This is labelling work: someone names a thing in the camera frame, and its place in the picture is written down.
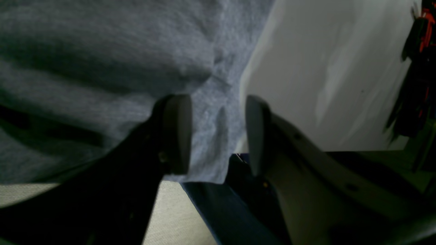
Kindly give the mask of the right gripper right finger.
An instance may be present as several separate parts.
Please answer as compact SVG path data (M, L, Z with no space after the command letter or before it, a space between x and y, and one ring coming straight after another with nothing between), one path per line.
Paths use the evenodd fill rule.
M294 245L434 245L435 180L424 192L356 152L323 152L248 96L250 165L277 193Z

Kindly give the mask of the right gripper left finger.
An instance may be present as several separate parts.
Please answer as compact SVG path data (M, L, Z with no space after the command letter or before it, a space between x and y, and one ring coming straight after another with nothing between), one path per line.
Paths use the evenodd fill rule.
M160 99L145 123L84 172L1 208L1 244L142 244L163 176L189 170L191 136L191 97Z

